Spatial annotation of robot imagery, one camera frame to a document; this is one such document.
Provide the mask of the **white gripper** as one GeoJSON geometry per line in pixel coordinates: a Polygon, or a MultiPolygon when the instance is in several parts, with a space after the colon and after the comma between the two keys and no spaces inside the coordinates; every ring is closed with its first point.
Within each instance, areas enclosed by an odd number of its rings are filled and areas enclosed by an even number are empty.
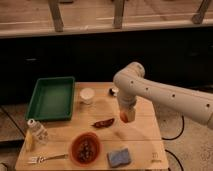
{"type": "Polygon", "coordinates": [[[136,105],[135,96],[127,96],[125,94],[118,94],[117,101],[120,110],[126,110],[126,118],[128,122],[133,122],[135,120],[136,110],[134,106],[136,105]]]}

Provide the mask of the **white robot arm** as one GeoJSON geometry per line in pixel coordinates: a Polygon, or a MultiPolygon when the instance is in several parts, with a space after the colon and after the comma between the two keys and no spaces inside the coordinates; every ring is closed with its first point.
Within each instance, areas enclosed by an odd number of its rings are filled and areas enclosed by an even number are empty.
{"type": "Polygon", "coordinates": [[[144,78],[145,69],[132,62],[118,71],[113,82],[118,88],[120,118],[124,123],[135,120],[136,97],[160,103],[213,130],[213,94],[162,84],[144,78]]]}

